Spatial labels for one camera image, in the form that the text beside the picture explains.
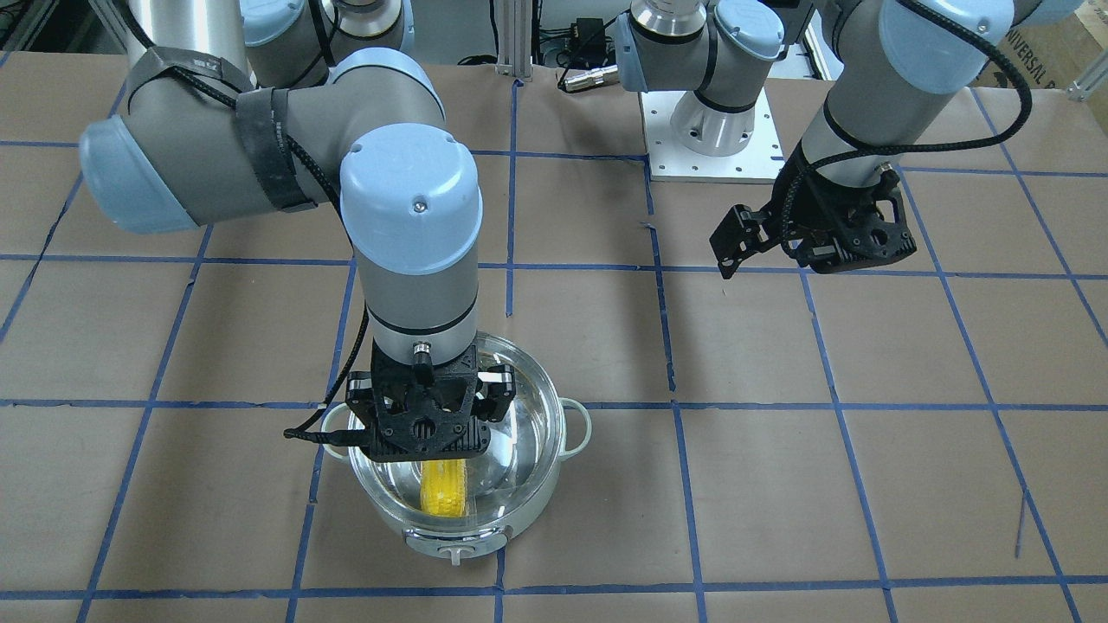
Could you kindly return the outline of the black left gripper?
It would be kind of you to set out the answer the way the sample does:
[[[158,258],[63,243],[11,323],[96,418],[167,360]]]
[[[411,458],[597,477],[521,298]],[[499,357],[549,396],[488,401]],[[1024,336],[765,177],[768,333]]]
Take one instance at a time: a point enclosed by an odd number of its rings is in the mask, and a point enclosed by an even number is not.
[[[901,261],[899,181],[889,168],[869,188],[848,188],[811,173],[782,233],[771,210],[731,206],[710,235],[721,277],[732,279],[743,261],[780,242],[792,261]]]

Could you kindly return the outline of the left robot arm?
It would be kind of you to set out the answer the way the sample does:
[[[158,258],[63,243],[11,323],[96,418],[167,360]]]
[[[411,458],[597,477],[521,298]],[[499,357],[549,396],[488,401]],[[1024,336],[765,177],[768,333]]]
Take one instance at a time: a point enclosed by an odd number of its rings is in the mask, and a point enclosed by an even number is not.
[[[743,149],[765,80],[789,45],[793,17],[820,17],[841,71],[791,151],[762,208],[727,210],[710,235],[718,269],[774,247],[801,267],[886,266],[919,249],[895,172],[909,153],[1001,145],[1027,122],[1030,86],[1001,51],[1016,25],[1060,22],[1076,1],[633,1],[615,17],[622,86],[680,92],[670,122],[706,157]],[[1001,68],[1020,110],[994,137],[921,142],[950,100]]]

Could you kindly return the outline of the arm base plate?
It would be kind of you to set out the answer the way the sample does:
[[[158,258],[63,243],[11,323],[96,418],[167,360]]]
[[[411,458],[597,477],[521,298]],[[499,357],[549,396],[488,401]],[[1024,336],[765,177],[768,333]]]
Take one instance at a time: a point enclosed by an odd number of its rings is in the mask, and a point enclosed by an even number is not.
[[[740,113],[709,109],[690,92],[640,94],[652,177],[694,183],[772,183],[786,157],[765,91]]]

